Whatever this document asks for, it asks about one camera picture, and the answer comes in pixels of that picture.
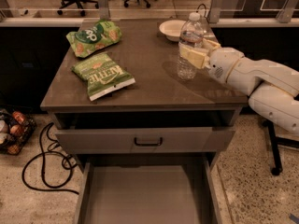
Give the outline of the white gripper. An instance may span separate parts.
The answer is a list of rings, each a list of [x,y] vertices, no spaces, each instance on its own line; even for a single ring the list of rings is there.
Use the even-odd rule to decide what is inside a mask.
[[[244,58],[243,52],[233,48],[221,48],[221,44],[209,39],[203,39],[203,48],[194,49],[187,46],[179,47],[180,56],[198,69],[203,69],[208,63],[209,75],[225,83],[235,63]]]

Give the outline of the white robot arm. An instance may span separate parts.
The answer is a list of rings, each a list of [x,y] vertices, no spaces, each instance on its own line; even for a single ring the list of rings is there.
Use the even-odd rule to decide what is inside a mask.
[[[249,97],[249,106],[262,117],[299,134],[299,72],[269,60],[254,61],[243,52],[205,39],[201,48],[183,43],[179,54],[191,66]]]

